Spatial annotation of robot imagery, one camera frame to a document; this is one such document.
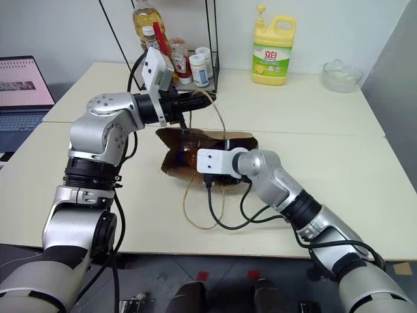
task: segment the metal rack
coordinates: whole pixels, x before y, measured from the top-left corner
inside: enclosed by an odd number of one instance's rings
[[[218,53],[218,33],[217,33],[217,14],[216,14],[216,0],[211,0],[212,1],[212,8],[213,8],[213,14],[214,14],[214,35],[215,38],[212,38],[212,31],[210,30],[210,14],[209,14],[209,2],[210,0],[205,0],[205,8],[206,8],[206,19],[207,19],[207,32],[208,32],[208,41],[209,41],[209,47],[210,47],[210,51],[211,51],[211,63],[212,63],[212,69],[213,69],[213,77],[210,79],[210,83],[207,87],[204,88],[198,88],[196,87],[194,84],[190,84],[190,85],[183,85],[181,83],[176,83],[175,86],[177,88],[177,90],[179,91],[193,91],[193,90],[197,90],[197,89],[202,89],[202,90],[206,90],[206,91],[211,91],[213,93],[217,93],[217,88],[218,88],[218,78],[219,78],[219,72],[220,72],[220,60],[219,60],[219,53]],[[127,67],[129,68],[129,71],[132,71],[131,66],[129,65],[129,62],[126,58],[126,54],[123,51],[123,48],[121,46],[121,43],[119,41],[119,38],[117,38],[116,32],[113,28],[113,25],[111,24],[111,21],[109,19],[109,16],[107,14],[106,9],[104,8],[104,5],[102,3],[102,0],[98,0],[98,2],[100,3],[100,7],[103,11],[104,16],[106,17],[106,21],[110,27],[111,33],[113,34],[114,39],[116,40],[116,43],[120,49],[120,52],[122,53],[124,62],[126,63]],[[133,0],[130,0],[133,8],[135,7]],[[216,43],[216,51],[213,51],[213,43]],[[137,87],[139,89],[141,89],[141,86],[139,86],[139,83],[137,82],[137,80],[135,79],[135,83],[137,85]]]

